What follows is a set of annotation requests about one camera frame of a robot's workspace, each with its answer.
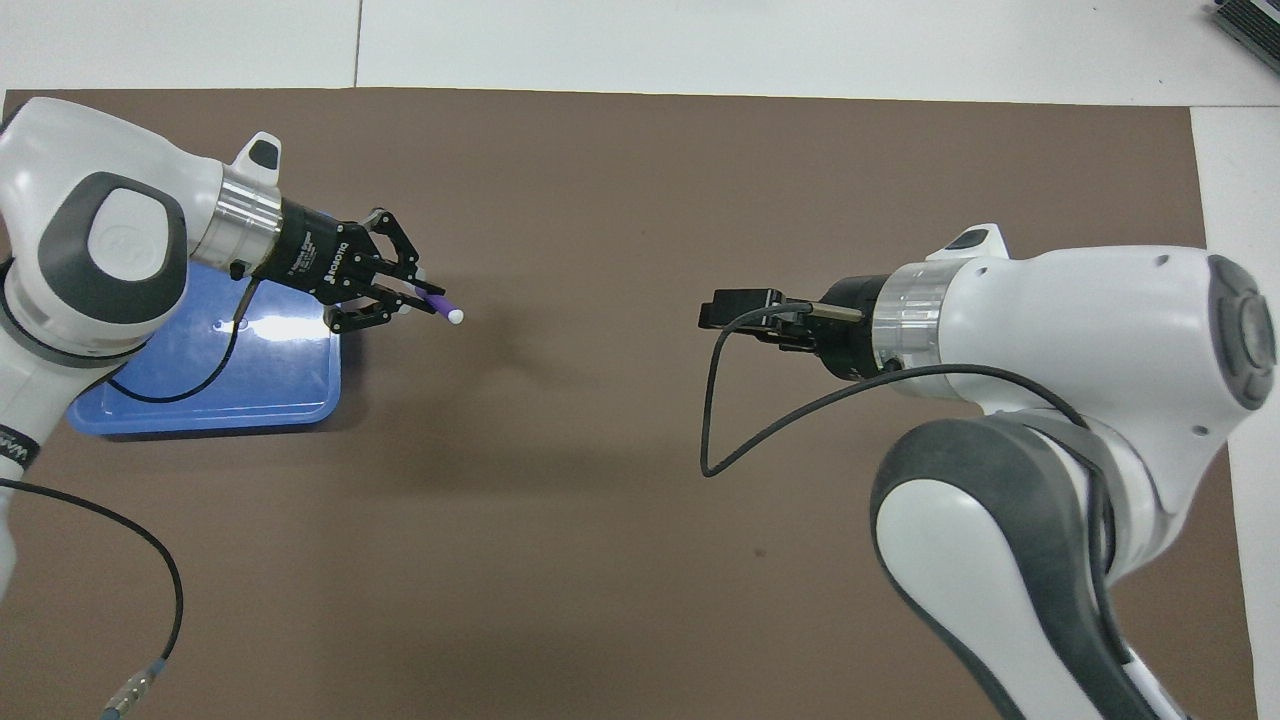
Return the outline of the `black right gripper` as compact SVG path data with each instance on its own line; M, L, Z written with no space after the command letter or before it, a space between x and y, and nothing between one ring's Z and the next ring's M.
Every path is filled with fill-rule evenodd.
M868 380L882 373L872 341L872 318L877 299L888 275L846 277L832 284L819 304L851 307L863 313L859 322L829 318L814 320L814 334L799 311L758 316L740 325L739 332L773 345L783 352L815 354L823 366L842 380ZM723 329L749 311L792 302L778 290L717 290L700 306L700 329Z

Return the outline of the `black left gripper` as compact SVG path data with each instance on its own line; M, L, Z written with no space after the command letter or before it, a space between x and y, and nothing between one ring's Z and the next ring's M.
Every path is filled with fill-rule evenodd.
M280 233L262 260L262 279L312 293L320 302L339 302L328 307L328 329L344 334L384 325L413 307L399 291L367 287L384 275L425 291L419 256L385 208L372 209L361 222L338 222L285 199ZM353 300L366 288L361 299L367 302L358 305Z

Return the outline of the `brown table mat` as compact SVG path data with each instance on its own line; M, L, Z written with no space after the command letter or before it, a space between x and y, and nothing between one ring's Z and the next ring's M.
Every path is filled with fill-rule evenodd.
M818 299L969 225L1010 252L1204 243L1190 113L462 90L68 99L287 197L393 211L466 322L342 340L288 434L58 429L35 483L175 555L186 621L131 720L998 720L888 584L884 452L969 405L883 388L698 469L728 287Z

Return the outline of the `grey ribbed device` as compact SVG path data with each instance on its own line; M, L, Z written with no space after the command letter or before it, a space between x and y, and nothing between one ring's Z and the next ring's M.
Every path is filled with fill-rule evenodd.
M1212 0L1213 23L1280 72L1280 0Z

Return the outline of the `blue plastic tray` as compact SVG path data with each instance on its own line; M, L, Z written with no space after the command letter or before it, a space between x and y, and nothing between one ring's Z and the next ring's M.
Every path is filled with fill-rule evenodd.
M113 378L151 397L141 402L108 383L67 410L92 436L150 436L310 425L340 397L340 341L310 295L257 287L239 324L248 281L191 264L175 314Z

